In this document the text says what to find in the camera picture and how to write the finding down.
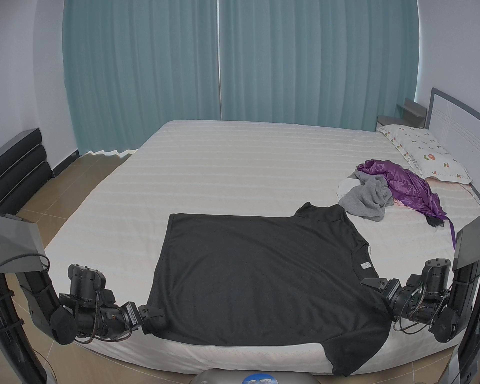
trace mattress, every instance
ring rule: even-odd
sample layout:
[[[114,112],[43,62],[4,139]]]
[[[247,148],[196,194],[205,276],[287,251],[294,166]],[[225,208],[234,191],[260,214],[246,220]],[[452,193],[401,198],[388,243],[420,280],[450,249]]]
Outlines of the mattress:
[[[367,159],[409,168],[379,132],[296,124],[171,121],[104,179],[48,245],[57,292],[69,292],[69,264],[104,273],[117,304],[146,303],[171,213],[291,216],[310,201],[337,203],[338,183]],[[458,231],[480,215],[470,187],[432,180]],[[349,218],[370,243],[380,277],[420,274],[426,260],[453,259],[449,226],[430,227],[406,207],[388,207],[380,222]],[[356,373],[374,372],[430,355],[440,344],[424,329],[390,331]],[[136,331],[121,343],[94,340],[96,352],[148,368],[199,373],[209,368],[330,373],[322,345],[216,347],[182,344]]]

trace blue logo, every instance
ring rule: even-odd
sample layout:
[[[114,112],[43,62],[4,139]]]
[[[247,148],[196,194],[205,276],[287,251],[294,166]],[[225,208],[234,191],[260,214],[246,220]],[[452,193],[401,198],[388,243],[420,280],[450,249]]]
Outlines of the blue logo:
[[[278,384],[275,377],[266,373],[254,373],[245,377],[241,384]]]

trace white headboard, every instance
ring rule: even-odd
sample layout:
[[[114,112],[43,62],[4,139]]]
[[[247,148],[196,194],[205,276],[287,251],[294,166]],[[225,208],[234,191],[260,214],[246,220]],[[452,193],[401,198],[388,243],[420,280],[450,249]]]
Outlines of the white headboard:
[[[467,169],[480,191],[480,113],[432,88],[425,128]]]

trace pillowcase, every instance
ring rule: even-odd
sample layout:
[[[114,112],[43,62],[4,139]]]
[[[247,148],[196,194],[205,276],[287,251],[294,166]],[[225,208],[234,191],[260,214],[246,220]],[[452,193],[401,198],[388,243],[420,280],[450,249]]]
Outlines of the pillowcase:
[[[397,124],[385,125],[377,130],[390,140],[421,178],[432,177],[461,184],[472,181],[467,170],[428,130]]]

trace gray towel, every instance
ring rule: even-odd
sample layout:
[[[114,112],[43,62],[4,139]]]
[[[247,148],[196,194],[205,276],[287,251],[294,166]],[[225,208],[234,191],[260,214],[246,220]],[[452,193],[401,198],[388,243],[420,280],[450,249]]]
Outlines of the gray towel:
[[[382,220],[385,207],[393,205],[392,192],[385,177],[355,171],[349,178],[359,179],[361,185],[353,187],[338,204],[351,215],[373,221]]]

